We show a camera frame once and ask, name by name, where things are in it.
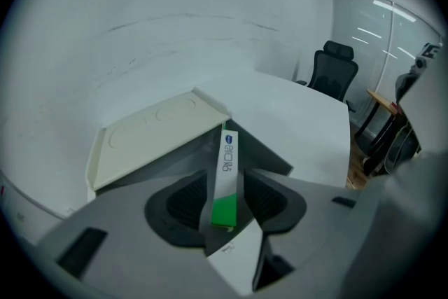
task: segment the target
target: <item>office chair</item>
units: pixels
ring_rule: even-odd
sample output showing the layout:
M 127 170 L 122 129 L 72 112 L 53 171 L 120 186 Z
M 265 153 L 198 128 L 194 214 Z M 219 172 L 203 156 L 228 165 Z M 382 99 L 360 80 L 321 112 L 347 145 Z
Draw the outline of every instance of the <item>office chair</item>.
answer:
M 323 50 L 314 54 L 314 70 L 308 87 L 331 96 L 333 99 L 344 101 L 345 93 L 355 75 L 358 64 L 353 62 L 354 51 L 350 46 L 327 41 Z M 306 85 L 306 81 L 296 81 Z M 346 100 L 349 111 L 356 112 L 353 103 Z

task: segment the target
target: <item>chair headrest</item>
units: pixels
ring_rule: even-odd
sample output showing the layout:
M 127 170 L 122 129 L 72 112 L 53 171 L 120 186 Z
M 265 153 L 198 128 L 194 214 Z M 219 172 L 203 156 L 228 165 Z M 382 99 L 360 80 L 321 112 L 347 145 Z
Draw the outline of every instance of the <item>chair headrest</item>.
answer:
M 341 60 L 353 60 L 354 51 L 351 46 L 335 43 L 334 41 L 327 41 L 323 46 L 323 51 Z

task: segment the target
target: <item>curved desk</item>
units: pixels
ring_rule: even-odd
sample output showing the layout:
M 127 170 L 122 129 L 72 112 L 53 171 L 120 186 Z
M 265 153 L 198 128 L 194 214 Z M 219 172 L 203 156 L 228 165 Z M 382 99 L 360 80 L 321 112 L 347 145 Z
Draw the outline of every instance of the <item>curved desk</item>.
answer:
M 197 86 L 293 167 L 290 177 L 345 187 L 350 156 L 346 104 L 282 78 L 249 72 Z M 262 230 L 252 221 L 208 257 L 239 295 L 252 294 Z

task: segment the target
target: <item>black office chair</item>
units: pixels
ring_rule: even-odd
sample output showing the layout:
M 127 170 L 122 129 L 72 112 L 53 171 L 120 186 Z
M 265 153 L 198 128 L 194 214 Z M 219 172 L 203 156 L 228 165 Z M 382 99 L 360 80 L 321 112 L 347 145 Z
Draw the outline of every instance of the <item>black office chair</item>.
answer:
M 355 75 L 358 73 L 358 64 L 352 61 L 353 48 L 350 46 L 327 41 L 323 50 L 314 54 L 314 70 L 308 87 L 333 99 L 344 101 L 345 93 Z M 296 81 L 306 85 L 306 81 Z M 353 103 L 346 100 L 349 111 L 356 112 Z

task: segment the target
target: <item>beige tray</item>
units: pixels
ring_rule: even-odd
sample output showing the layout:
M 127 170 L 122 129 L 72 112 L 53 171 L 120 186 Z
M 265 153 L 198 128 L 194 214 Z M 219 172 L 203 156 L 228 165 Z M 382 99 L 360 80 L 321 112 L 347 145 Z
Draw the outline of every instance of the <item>beige tray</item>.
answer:
M 98 190 L 229 119 L 223 104 L 197 88 L 133 113 L 98 131 L 87 184 Z

